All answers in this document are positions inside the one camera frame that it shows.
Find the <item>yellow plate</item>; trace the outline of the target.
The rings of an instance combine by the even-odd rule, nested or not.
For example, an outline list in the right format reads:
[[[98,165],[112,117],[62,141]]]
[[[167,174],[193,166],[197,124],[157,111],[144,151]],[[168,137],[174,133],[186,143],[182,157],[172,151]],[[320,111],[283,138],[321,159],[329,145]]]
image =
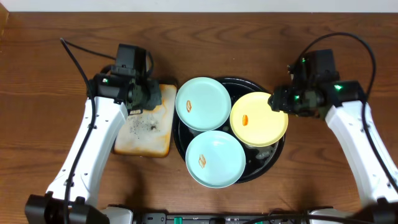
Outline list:
[[[289,123],[284,112],[271,110],[271,94],[252,92],[240,97],[231,109],[229,122],[235,136],[254,147],[270,146],[286,132]]]

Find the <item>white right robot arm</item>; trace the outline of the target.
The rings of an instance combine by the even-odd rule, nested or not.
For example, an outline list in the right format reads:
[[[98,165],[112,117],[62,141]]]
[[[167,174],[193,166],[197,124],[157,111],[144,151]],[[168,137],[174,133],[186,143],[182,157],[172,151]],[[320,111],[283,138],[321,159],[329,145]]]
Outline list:
[[[357,81],[312,87],[277,87],[268,100],[273,111],[326,121],[354,175],[363,209],[357,222],[397,223],[397,166],[373,121]]]

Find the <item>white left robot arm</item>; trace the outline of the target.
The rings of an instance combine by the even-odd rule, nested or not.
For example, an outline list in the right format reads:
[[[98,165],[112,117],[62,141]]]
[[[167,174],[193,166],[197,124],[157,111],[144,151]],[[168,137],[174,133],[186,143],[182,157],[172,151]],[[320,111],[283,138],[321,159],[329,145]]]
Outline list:
[[[130,111],[161,104],[159,82],[144,75],[98,73],[86,81],[88,99],[68,156],[45,195],[30,195],[29,223],[132,223],[133,211],[111,205],[98,210],[104,167]]]

